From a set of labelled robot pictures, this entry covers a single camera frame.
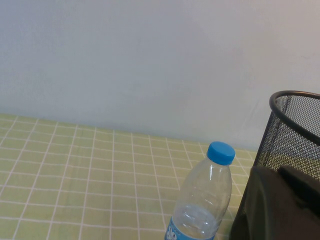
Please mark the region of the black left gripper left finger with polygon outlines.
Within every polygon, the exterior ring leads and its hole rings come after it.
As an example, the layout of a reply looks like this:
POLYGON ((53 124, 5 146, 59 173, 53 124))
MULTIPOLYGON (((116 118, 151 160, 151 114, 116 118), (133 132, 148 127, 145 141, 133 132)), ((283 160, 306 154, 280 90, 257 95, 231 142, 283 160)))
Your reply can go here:
POLYGON ((277 171, 252 167, 231 240, 318 240, 320 213, 302 205, 277 171))

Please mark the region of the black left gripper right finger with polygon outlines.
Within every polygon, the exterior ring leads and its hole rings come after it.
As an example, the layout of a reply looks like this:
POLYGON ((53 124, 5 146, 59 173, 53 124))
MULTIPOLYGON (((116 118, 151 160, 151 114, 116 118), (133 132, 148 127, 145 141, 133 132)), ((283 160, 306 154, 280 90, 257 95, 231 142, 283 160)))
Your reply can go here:
POLYGON ((313 213, 320 212, 320 181, 292 167, 281 166, 277 171, 301 204, 313 213))

